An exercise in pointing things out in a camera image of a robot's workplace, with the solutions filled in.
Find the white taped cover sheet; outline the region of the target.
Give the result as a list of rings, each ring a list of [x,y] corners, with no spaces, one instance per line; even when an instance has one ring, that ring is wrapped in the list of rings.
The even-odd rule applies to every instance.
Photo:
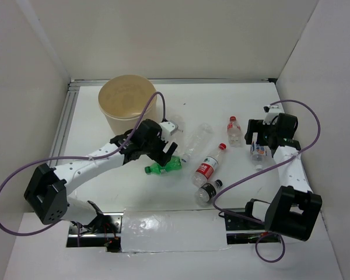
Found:
[[[125,253],[228,248],[225,222],[217,210],[126,211],[122,217],[121,251]]]

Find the aluminium frame rail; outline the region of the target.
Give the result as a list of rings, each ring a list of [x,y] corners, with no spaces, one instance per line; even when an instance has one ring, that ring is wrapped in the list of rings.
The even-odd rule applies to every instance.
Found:
[[[269,82],[158,79],[153,84],[163,93],[157,101],[157,114],[182,117],[184,127],[178,134],[184,137],[202,123],[211,125],[214,133],[208,146],[188,167],[163,176],[145,174],[144,167],[151,160],[143,156],[88,181],[72,194],[74,198],[93,201],[105,212],[197,209],[192,175],[210,151],[228,142],[228,119],[236,116],[245,130],[249,119],[262,119],[264,106],[279,99],[276,86]],[[77,80],[70,84],[51,150],[53,156],[85,156],[113,137],[97,101],[101,87],[101,81]]]

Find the beige round plastic bin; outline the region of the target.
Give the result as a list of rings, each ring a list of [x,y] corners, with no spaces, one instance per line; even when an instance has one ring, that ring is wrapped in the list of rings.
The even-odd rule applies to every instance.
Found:
[[[114,135],[134,127],[155,92],[154,85],[139,75],[115,77],[100,89],[98,104]]]

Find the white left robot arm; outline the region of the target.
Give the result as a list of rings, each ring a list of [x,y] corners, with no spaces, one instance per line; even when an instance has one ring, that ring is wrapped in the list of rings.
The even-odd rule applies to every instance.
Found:
[[[86,160],[50,167],[39,165],[24,192],[25,200],[33,208],[42,224],[53,225],[59,221],[79,223],[91,233],[109,225],[117,230],[111,219],[92,201],[80,201],[70,194],[87,181],[126,165],[146,155],[161,166],[166,165],[177,148],[166,145],[178,130],[171,121],[156,123],[146,119],[137,129],[117,135]]]

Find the small red-label red-cap bottle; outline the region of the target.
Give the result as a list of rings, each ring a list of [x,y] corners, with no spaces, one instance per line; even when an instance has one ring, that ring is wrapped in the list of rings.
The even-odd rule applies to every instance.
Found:
[[[230,146],[235,148],[241,147],[242,131],[235,116],[231,116],[229,118],[229,123],[227,125],[227,135]]]

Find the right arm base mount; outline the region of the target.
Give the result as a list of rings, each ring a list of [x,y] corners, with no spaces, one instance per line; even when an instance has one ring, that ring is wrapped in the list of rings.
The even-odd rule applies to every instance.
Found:
[[[280,243],[277,236],[268,236],[263,225],[242,218],[219,212],[218,216],[225,222],[226,240],[228,245],[260,243]]]

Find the green plastic bottle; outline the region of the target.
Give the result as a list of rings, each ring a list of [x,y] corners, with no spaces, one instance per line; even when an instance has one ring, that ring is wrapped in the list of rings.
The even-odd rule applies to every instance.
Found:
[[[157,175],[163,175],[169,172],[173,172],[173,171],[178,171],[181,170],[182,166],[181,166],[181,160],[178,156],[172,156],[170,161],[167,162],[164,166],[161,166],[158,163],[153,163],[150,166],[146,166],[144,168],[144,171],[147,175],[150,174],[157,174]]]

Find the blue-orange label white-cap bottle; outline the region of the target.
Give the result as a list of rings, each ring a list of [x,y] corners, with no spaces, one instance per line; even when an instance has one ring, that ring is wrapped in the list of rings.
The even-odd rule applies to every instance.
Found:
[[[250,158],[256,171],[261,171],[266,164],[268,158],[268,152],[266,146],[261,146],[256,142],[252,142],[250,145]]]

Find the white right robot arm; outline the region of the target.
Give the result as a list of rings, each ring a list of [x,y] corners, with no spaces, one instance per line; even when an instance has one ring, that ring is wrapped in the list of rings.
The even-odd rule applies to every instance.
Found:
[[[290,114],[269,113],[264,120],[249,120],[245,140],[271,150],[279,174],[280,187],[270,204],[249,202],[243,222],[250,229],[262,222],[266,231],[301,241],[311,236],[322,206],[320,195],[310,188],[294,134],[298,119]]]

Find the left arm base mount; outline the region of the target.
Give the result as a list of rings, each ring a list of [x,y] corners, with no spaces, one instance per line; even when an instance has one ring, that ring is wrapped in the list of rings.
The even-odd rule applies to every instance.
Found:
[[[71,222],[66,247],[101,248],[110,253],[120,253],[122,219],[123,213],[104,213],[91,225]]]

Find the black-label black-cap bottle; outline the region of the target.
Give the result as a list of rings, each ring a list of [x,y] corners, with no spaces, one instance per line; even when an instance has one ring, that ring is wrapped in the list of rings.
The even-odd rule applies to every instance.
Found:
[[[221,180],[210,181],[202,185],[195,192],[195,201],[201,207],[207,207],[211,204],[213,198],[222,189],[223,183]]]

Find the clear bottle white-blue cap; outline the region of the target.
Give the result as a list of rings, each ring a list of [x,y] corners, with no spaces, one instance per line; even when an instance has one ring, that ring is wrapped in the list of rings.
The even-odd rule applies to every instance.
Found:
[[[213,135],[214,131],[209,124],[200,124],[187,139],[186,146],[180,155],[180,162],[186,165],[191,160],[198,157],[208,146]]]

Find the clear bottle blue cap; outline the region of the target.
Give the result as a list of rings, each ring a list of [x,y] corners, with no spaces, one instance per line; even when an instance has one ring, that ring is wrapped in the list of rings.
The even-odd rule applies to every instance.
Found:
[[[177,125],[178,132],[184,132],[185,122],[182,116],[173,114],[169,117],[169,121]]]

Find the large red-label water bottle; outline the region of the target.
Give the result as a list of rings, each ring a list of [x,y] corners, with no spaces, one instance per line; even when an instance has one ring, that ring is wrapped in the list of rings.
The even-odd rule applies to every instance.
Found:
[[[222,164],[226,154],[226,149],[226,144],[220,143],[216,149],[208,153],[192,176],[191,181],[193,185],[196,187],[202,187],[208,182],[214,172]]]

